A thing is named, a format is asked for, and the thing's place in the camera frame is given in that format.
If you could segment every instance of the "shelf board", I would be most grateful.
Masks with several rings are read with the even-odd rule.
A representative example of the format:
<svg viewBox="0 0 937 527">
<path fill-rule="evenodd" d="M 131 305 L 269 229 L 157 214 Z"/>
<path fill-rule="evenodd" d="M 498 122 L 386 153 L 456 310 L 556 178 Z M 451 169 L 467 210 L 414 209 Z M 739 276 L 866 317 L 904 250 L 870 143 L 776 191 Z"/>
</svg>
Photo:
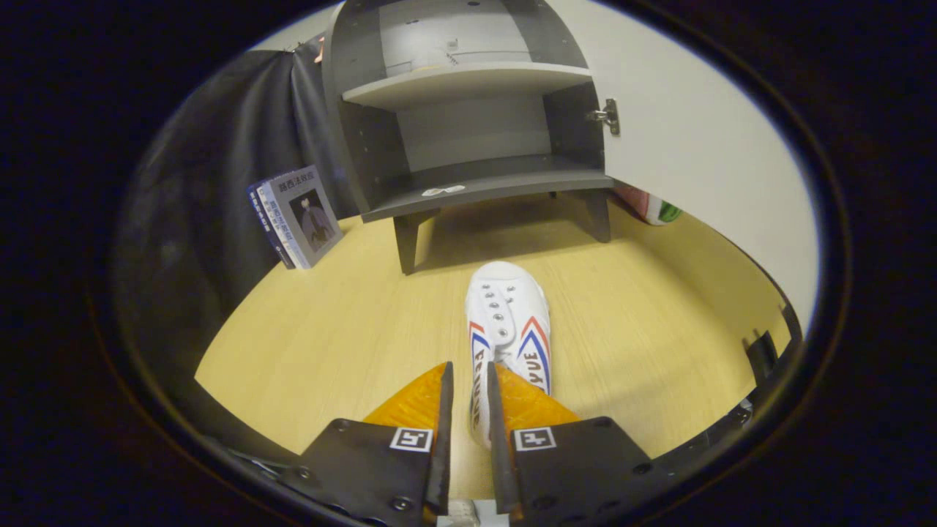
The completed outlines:
<svg viewBox="0 0 937 527">
<path fill-rule="evenodd" d="M 522 196 L 539 192 L 612 188 L 616 180 L 602 169 L 563 156 L 535 155 L 485 159 L 447 165 L 399 178 L 396 193 L 373 210 L 364 221 L 403 216 L 443 206 Z M 462 185 L 455 192 L 424 196 L 430 188 Z"/>
<path fill-rule="evenodd" d="M 397 112 L 465 98 L 544 95 L 591 80 L 586 68 L 541 62 L 478 62 L 395 75 L 350 89 L 342 98 Z"/>
</svg>

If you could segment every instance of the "book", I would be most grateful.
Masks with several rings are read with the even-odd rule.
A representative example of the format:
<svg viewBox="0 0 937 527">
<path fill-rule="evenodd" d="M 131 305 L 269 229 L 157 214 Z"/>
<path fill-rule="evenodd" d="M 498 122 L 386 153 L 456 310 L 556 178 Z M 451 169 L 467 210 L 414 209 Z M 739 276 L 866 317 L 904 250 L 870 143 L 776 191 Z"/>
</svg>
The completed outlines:
<svg viewBox="0 0 937 527">
<path fill-rule="evenodd" d="M 342 238 L 315 165 L 252 186 L 271 230 L 295 268 L 308 269 Z"/>
<path fill-rule="evenodd" d="M 280 257 L 280 261 L 283 262 L 283 265 L 287 269 L 293 269 L 296 267 L 296 265 L 292 262 L 290 255 L 287 254 L 287 252 L 283 249 L 283 243 L 280 242 L 280 237 L 276 234 L 276 231 L 274 231 L 274 226 L 270 222 L 270 219 L 257 196 L 258 185 L 259 184 L 251 185 L 247 189 L 247 196 L 250 198 L 250 204 L 254 207 L 254 211 L 257 212 L 257 218 L 260 220 L 260 225 L 267 234 L 267 239 L 270 240 L 270 245 L 274 247 L 276 255 Z"/>
</svg>

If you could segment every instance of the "dark curtain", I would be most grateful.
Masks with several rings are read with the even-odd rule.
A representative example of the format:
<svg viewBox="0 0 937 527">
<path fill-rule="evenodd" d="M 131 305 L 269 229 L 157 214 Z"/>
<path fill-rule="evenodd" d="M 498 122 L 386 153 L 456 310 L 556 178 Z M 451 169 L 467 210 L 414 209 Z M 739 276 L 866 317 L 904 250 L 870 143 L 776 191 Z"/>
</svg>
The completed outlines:
<svg viewBox="0 0 937 527">
<path fill-rule="evenodd" d="M 295 53 L 247 52 L 196 89 L 141 160 L 112 254 L 125 344 L 197 429 L 267 459 L 292 454 L 194 375 L 221 325 L 279 262 L 247 199 L 250 184 L 316 164 L 336 215 L 358 214 L 325 128 L 318 51 L 314 38 Z"/>
</svg>

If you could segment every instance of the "door hinge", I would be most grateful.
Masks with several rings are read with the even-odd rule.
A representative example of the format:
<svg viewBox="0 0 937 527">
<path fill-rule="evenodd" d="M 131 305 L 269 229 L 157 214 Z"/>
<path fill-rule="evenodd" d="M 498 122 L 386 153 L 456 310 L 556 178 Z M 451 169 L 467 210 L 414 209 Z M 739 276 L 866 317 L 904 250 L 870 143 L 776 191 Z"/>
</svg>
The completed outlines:
<svg viewBox="0 0 937 527">
<path fill-rule="evenodd" d="M 586 113 L 586 119 L 607 124 L 612 135 L 621 133 L 621 126 L 618 123 L 618 105 L 613 98 L 607 98 L 605 100 L 605 107 L 601 110 L 593 110 L 592 112 Z"/>
</svg>

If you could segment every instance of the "light wood surface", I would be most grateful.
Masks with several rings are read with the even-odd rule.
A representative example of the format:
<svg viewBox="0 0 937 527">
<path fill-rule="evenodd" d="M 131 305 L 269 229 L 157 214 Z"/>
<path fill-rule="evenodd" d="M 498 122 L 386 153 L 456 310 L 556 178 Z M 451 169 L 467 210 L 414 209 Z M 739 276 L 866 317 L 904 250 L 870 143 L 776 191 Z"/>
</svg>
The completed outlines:
<svg viewBox="0 0 937 527">
<path fill-rule="evenodd" d="M 542 62 L 477 62 L 394 75 L 348 90 L 347 102 L 390 112 L 467 98 L 543 95 L 592 80 L 588 69 Z"/>
<path fill-rule="evenodd" d="M 560 194 L 443 210 L 400 273 L 389 219 L 341 222 L 312 269 L 273 269 L 217 334 L 196 379 L 249 426 L 299 454 L 332 419 L 361 419 L 400 387 L 454 362 L 451 496 L 493 496 L 488 452 L 469 438 L 464 301 L 481 265 L 506 260 L 550 303 L 555 397 L 613 417 L 651 456 L 687 441 L 753 388 L 742 340 L 790 339 L 782 300 L 737 248 L 684 214 L 651 227 L 609 202 L 613 240 L 588 233 Z"/>
</svg>

